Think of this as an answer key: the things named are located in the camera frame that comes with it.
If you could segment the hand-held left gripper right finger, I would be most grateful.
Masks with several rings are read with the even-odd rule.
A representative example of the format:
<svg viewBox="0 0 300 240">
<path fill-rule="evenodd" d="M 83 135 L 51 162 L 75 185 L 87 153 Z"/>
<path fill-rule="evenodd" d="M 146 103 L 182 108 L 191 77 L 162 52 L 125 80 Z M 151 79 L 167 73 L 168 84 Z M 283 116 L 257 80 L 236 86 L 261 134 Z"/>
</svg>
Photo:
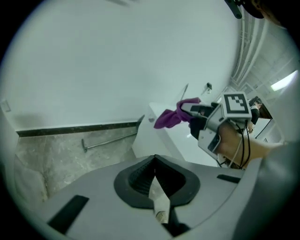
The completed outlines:
<svg viewBox="0 0 300 240">
<path fill-rule="evenodd" d="M 240 215 L 229 206 L 243 173 L 155 156 L 155 177 L 163 191 L 155 201 L 167 223 L 156 224 L 155 237 L 233 237 Z"/>
</svg>

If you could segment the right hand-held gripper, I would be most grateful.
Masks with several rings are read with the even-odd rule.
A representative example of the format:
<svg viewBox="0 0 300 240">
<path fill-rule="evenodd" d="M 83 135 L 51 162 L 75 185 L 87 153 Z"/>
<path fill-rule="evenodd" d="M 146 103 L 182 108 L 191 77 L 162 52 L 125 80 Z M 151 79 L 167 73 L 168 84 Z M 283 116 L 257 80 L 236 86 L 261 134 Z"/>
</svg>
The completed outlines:
<svg viewBox="0 0 300 240">
<path fill-rule="evenodd" d="M 210 105 L 184 103 L 181 110 L 192 116 L 190 131 L 198 140 L 198 146 L 214 159 L 221 142 L 220 127 L 228 123 L 243 132 L 252 118 L 244 92 L 223 93 L 221 102 Z"/>
</svg>

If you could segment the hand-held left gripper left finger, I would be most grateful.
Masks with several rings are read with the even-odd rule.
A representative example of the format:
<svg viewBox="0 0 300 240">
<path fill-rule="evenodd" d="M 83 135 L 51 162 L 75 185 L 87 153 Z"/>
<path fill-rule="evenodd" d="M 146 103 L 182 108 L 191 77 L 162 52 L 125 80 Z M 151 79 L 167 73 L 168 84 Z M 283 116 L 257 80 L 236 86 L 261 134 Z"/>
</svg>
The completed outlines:
<svg viewBox="0 0 300 240">
<path fill-rule="evenodd" d="M 39 231 L 48 240 L 167 240 L 168 231 L 155 219 L 152 210 L 123 202 L 114 190 L 114 179 L 125 168 L 144 157 L 99 168 L 64 187 L 36 211 Z M 87 203 L 65 234 L 48 225 L 57 212 L 75 195 Z"/>
</svg>

